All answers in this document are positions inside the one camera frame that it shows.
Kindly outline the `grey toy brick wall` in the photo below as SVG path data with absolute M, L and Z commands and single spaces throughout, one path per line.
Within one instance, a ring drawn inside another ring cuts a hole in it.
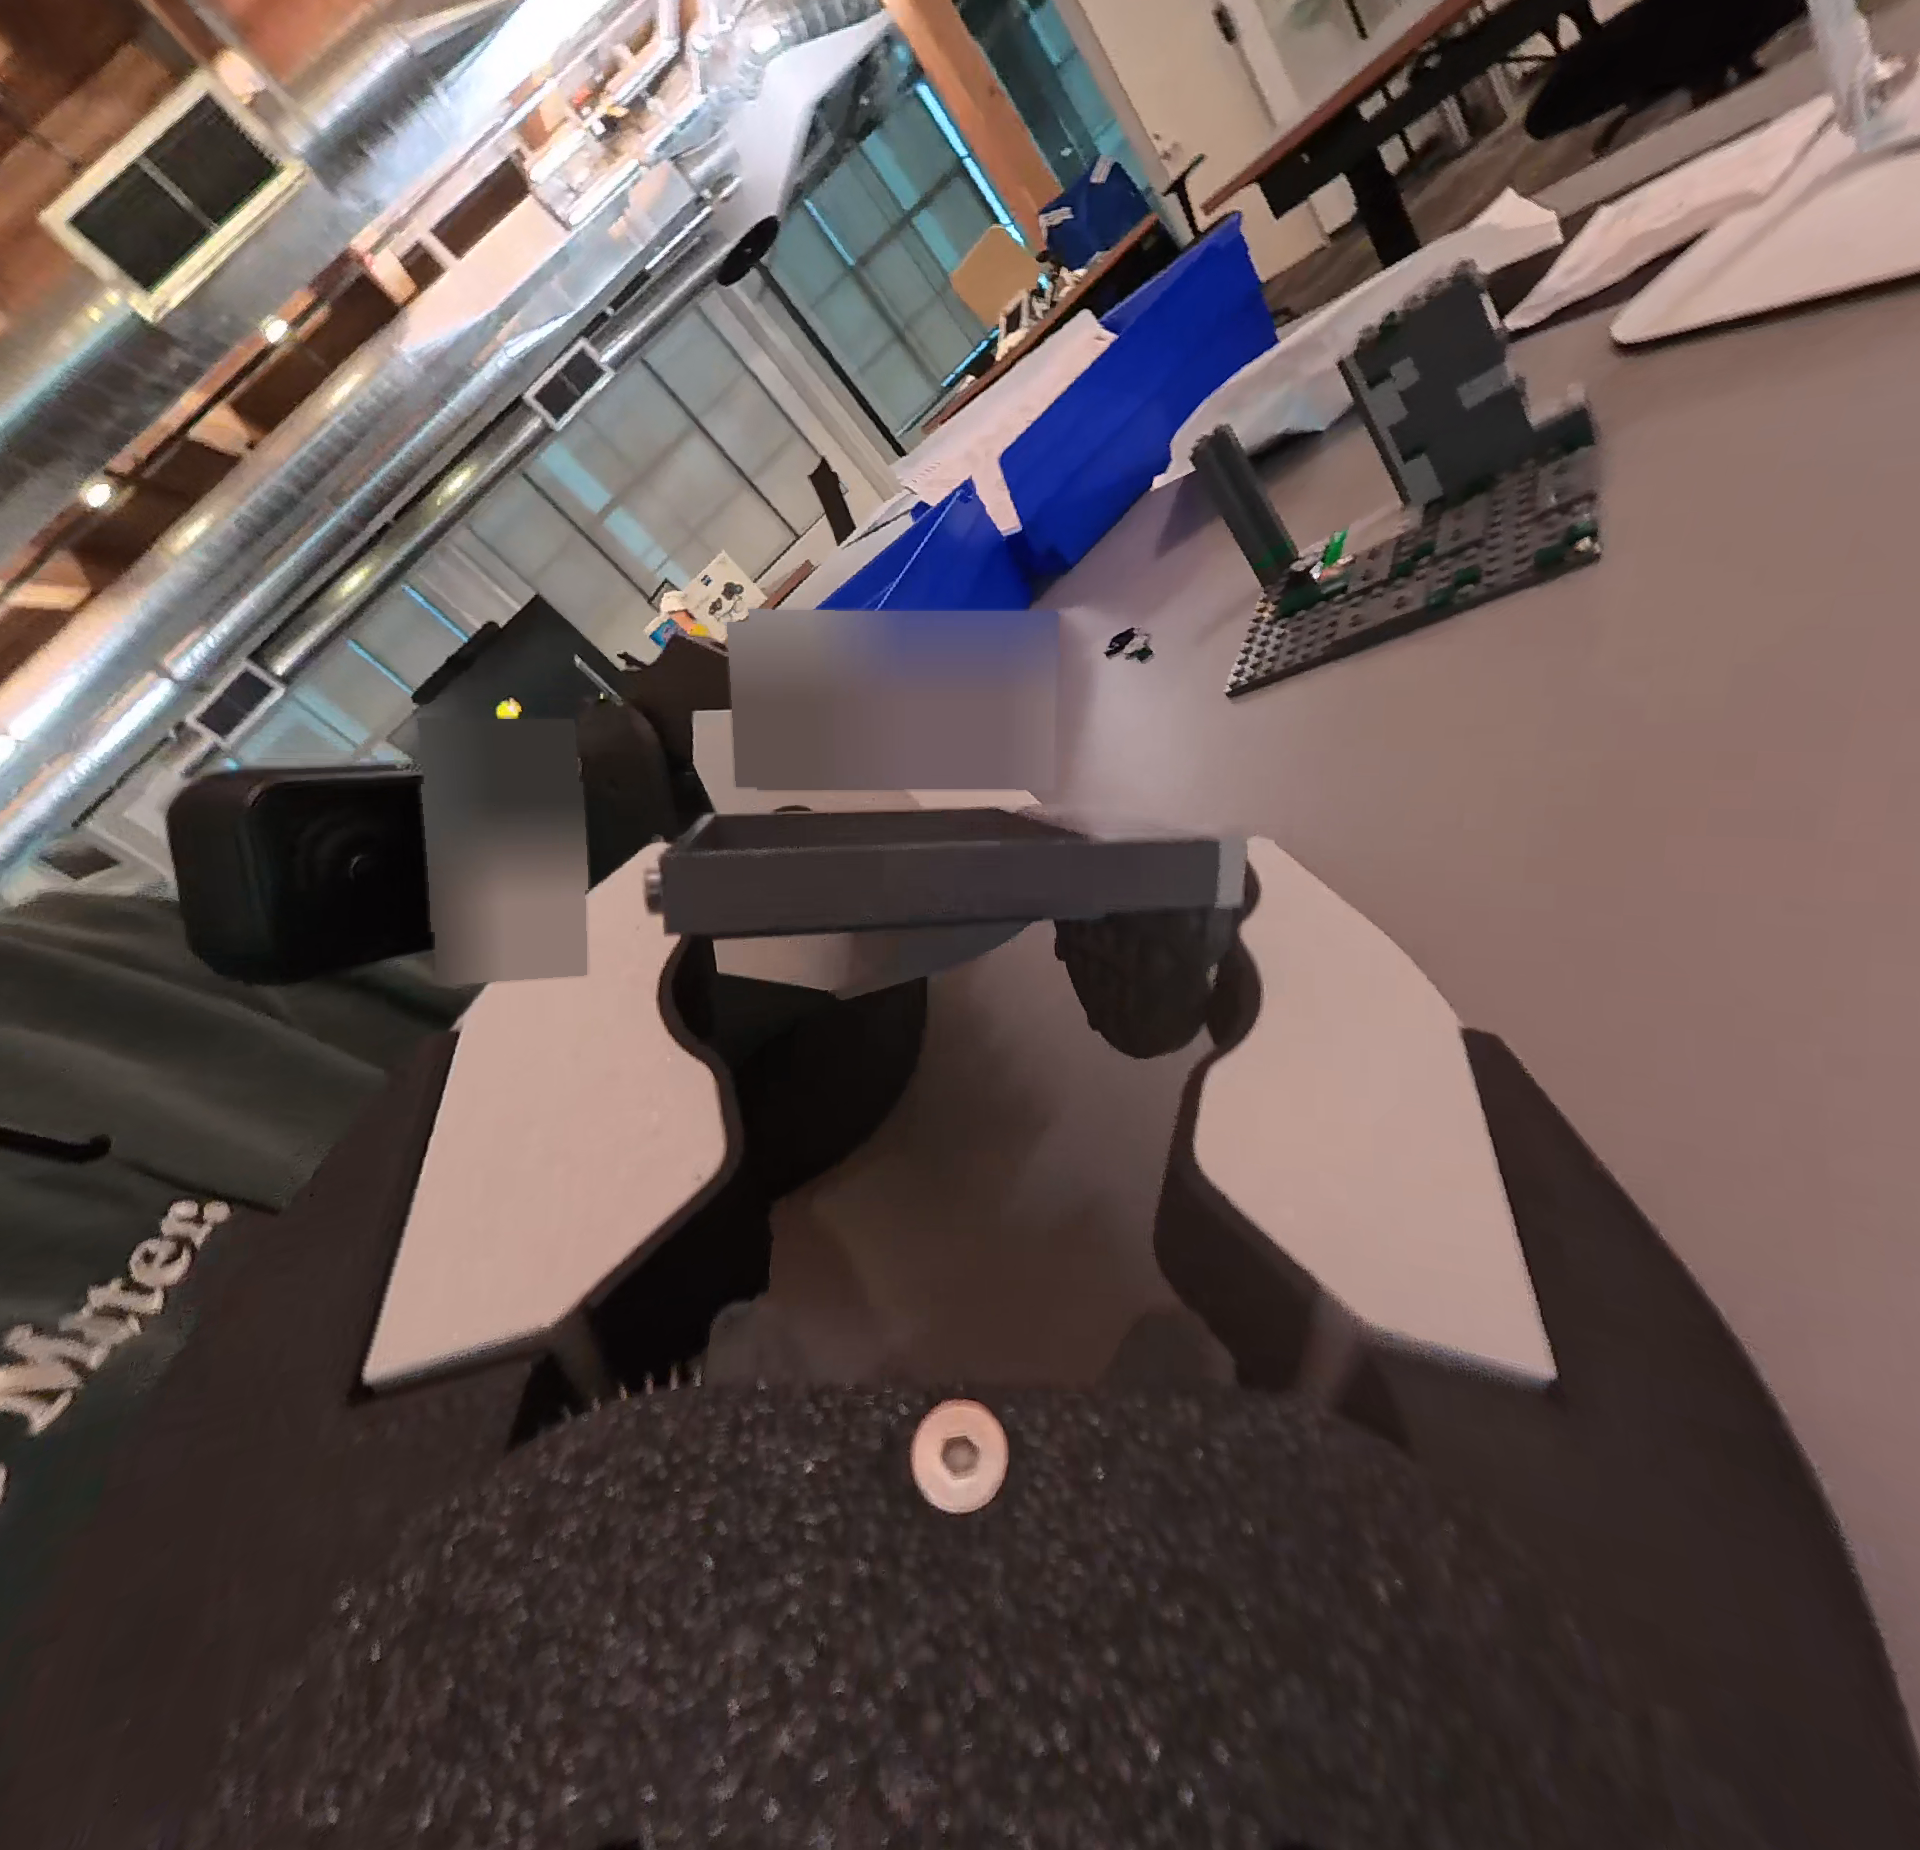
M 1546 457 L 1476 266 L 1383 315 L 1341 360 L 1354 410 L 1407 507 L 1466 500 Z

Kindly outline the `white monitor stand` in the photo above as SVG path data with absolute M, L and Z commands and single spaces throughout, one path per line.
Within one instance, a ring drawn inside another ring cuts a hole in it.
M 1652 349 L 1882 288 L 1920 271 L 1915 61 L 1882 61 L 1856 0 L 1805 0 L 1832 93 L 1828 127 L 1756 207 L 1699 237 L 1608 324 L 1613 349 Z

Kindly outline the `white door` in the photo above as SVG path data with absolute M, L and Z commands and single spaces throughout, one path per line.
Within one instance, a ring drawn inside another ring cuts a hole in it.
M 1203 209 L 1270 142 L 1243 0 L 1065 0 L 1065 12 L 1158 192 L 1188 176 Z

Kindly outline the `white plastic bag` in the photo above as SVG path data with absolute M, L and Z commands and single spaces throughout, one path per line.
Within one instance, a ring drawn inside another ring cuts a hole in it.
M 1285 324 L 1276 350 L 1257 357 L 1243 373 L 1203 396 L 1172 439 L 1172 460 L 1153 476 L 1153 491 L 1193 471 L 1193 446 L 1217 425 L 1234 425 L 1250 457 L 1270 451 L 1284 439 L 1323 436 L 1354 410 L 1341 360 L 1355 336 L 1427 288 L 1436 279 L 1374 279 L 1316 315 Z

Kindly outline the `dark grey studded baseplate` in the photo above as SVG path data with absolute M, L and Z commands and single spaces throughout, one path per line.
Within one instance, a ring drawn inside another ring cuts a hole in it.
M 1245 700 L 1341 659 L 1376 651 L 1503 597 L 1554 584 L 1599 558 L 1595 423 L 1584 396 L 1550 417 L 1546 457 L 1466 500 L 1355 542 L 1329 588 L 1264 590 L 1255 604 L 1225 695 Z

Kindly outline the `black office chair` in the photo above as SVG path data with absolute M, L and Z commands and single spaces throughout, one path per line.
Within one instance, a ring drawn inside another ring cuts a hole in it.
M 1524 112 L 1524 134 L 1550 142 L 1599 117 L 1633 117 L 1666 93 L 1690 108 L 1761 73 L 1761 44 L 1805 0 L 1633 0 L 1554 61 Z

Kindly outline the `white printed box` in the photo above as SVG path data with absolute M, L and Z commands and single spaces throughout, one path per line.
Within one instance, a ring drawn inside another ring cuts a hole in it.
M 759 584 L 740 572 L 726 552 L 721 552 L 690 584 L 658 590 L 655 636 L 662 640 L 662 633 L 680 633 L 724 644 L 726 627 L 767 604 L 771 597 Z

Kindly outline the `white ceiling vent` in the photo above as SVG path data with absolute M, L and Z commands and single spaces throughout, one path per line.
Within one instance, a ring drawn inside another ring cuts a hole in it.
M 307 163 L 200 71 L 43 207 L 38 228 L 156 324 L 300 182 Z

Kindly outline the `wooden beam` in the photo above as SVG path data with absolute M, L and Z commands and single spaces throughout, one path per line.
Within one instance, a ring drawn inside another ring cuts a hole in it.
M 1066 37 L 1049 0 L 883 0 L 921 83 L 985 175 L 995 209 L 1036 252 L 1042 209 L 1096 159 L 1090 121 L 1076 112 Z

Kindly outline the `dark grey toy brick column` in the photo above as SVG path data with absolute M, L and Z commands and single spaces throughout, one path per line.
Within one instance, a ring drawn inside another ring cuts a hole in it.
M 1201 476 L 1201 490 L 1206 491 L 1257 588 L 1278 590 L 1298 558 L 1298 547 L 1276 513 L 1234 425 L 1213 425 L 1194 439 L 1193 471 Z

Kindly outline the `white paper sheets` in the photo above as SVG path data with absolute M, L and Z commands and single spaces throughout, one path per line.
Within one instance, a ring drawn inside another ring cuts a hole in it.
M 1537 326 L 1656 260 L 1683 252 L 1724 221 L 1758 207 L 1828 127 L 1832 99 L 1816 93 L 1736 142 L 1688 159 L 1599 204 L 1569 244 L 1542 239 L 1524 249 L 1524 233 L 1509 225 L 1492 249 L 1474 258 L 1476 271 L 1492 282 L 1535 258 L 1546 258 L 1546 271 L 1530 282 L 1519 302 L 1499 302 L 1503 326 Z

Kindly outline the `wooden table with black legs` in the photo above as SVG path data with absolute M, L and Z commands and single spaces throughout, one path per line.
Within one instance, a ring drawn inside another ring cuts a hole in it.
M 1509 61 L 1524 43 L 1584 18 L 1591 0 L 1402 0 L 1362 43 L 1355 61 L 1329 89 L 1313 89 L 1309 108 L 1285 117 L 1278 136 L 1201 204 L 1201 216 L 1217 221 L 1245 195 L 1285 216 L 1329 182 L 1344 182 L 1376 260 L 1409 258 L 1419 233 L 1383 143 Z

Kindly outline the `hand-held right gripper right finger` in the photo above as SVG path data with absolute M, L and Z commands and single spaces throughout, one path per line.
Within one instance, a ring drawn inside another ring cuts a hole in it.
M 1453 1002 L 1270 835 L 1245 866 L 1163 1174 L 1167 1286 L 1236 1389 L 1392 1409 L 1385 1371 L 1409 1367 L 1546 1396 L 1554 1351 Z

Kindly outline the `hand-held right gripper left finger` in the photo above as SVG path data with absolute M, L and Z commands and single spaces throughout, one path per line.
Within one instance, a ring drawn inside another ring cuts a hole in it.
M 690 942 L 647 876 L 589 894 L 589 974 L 492 981 L 455 1029 L 360 1383 L 550 1360 L 567 1398 L 707 1386 L 773 1238 L 732 1069 L 688 1026 Z

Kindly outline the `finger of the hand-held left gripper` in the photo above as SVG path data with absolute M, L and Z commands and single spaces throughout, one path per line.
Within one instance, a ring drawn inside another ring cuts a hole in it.
M 1030 923 L 940 923 L 891 933 L 808 933 L 717 941 L 717 974 L 811 988 L 827 999 L 863 999 L 905 981 L 962 968 Z

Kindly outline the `blue plastic tote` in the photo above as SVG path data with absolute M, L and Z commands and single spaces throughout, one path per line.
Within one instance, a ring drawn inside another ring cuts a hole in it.
M 1153 204 L 1119 159 L 1100 152 L 1066 192 L 1038 207 L 1042 260 L 1055 267 L 1090 267 L 1119 237 L 1153 221 Z
M 1090 326 L 1090 360 L 815 609 L 1026 609 L 1145 495 L 1188 413 L 1278 344 L 1236 209 Z

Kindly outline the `green sweatshirt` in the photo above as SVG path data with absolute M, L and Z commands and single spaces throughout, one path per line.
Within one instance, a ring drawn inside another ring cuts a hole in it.
M 3 908 L 3 1622 L 91 1517 L 213 1263 L 472 999 L 424 961 L 252 988 L 154 894 Z

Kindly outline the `tan chair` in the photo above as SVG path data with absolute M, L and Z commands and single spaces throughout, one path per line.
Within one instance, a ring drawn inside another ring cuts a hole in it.
M 952 267 L 952 292 L 995 336 L 1004 312 L 1038 282 L 1036 252 L 1003 225 L 993 225 Z

